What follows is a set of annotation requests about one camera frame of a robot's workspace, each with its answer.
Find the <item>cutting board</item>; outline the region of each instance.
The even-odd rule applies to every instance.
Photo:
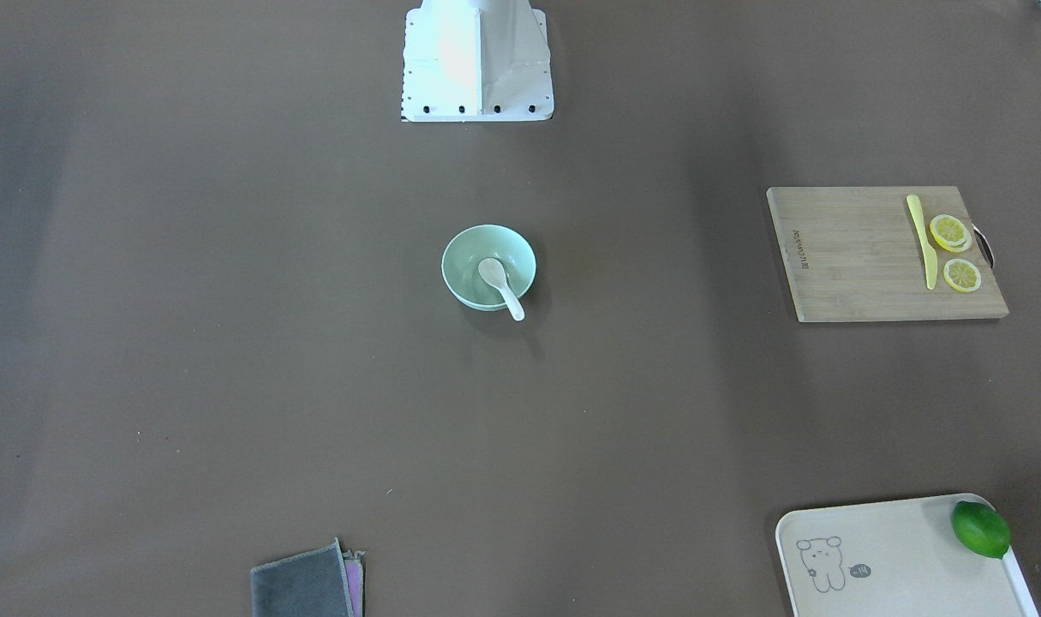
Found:
[[[795,617],[1038,617],[1018,560],[955,537],[973,493],[802,509],[776,526]]]
[[[995,319],[1007,304],[977,242],[939,254],[938,284],[928,289],[923,258],[905,197],[919,196],[924,223],[951,214],[971,228],[958,187],[771,187],[767,204],[799,322]],[[935,240],[929,241],[935,246]],[[951,289],[947,259],[981,271],[981,288]]]

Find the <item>yellow knife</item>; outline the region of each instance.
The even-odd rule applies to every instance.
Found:
[[[916,226],[916,235],[920,238],[920,251],[923,251],[923,278],[928,279],[928,288],[935,289],[939,279],[939,256],[928,242],[928,231],[923,228],[923,204],[916,196],[908,196],[905,201],[908,201],[908,214],[913,216],[913,226]]]

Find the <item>white tray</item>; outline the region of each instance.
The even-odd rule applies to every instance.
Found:
[[[1014,551],[966,549],[950,526],[971,493],[802,509],[776,526],[795,617],[1038,617]]]

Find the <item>mint green bowl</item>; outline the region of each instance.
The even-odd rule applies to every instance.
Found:
[[[501,311],[505,301],[478,276],[478,262],[497,258],[505,265],[509,289],[524,295],[535,280],[535,253],[524,236],[501,226],[476,226],[462,230],[448,242],[440,260],[445,284],[453,295],[478,311]]]

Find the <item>bowl rim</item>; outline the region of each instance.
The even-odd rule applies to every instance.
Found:
[[[459,292],[455,291],[453,285],[450,284],[450,282],[448,281],[448,274],[445,271],[445,259],[447,258],[448,251],[451,250],[451,246],[453,246],[455,240],[458,240],[458,238],[460,238],[460,235],[462,234],[466,234],[469,231],[474,230],[481,230],[481,228],[483,227],[496,227],[498,228],[498,230],[509,231],[510,234],[515,234],[517,238],[520,238],[520,240],[524,241],[525,247],[528,247],[528,251],[529,253],[531,253],[531,263],[532,263],[531,281],[528,281],[528,285],[526,285],[524,289],[520,289],[519,292],[516,292],[516,298],[524,295],[524,293],[528,293],[528,289],[531,289],[531,285],[535,283],[535,273],[539,268],[539,262],[537,262],[535,258],[535,250],[531,249],[531,242],[528,241],[528,238],[525,238],[519,231],[513,230],[513,228],[511,227],[499,226],[496,223],[482,223],[480,226],[471,226],[468,228],[465,228],[465,230],[460,231],[460,233],[455,234],[455,236],[448,242],[448,246],[445,247],[445,251],[440,255],[440,276],[445,280],[445,285],[447,286],[448,291],[453,292],[453,295],[457,298],[458,301],[462,302],[462,304],[469,306],[471,309],[488,309],[488,308],[503,309],[505,308],[504,300],[501,301],[499,304],[479,304],[478,302],[474,302],[472,300],[463,298]]]

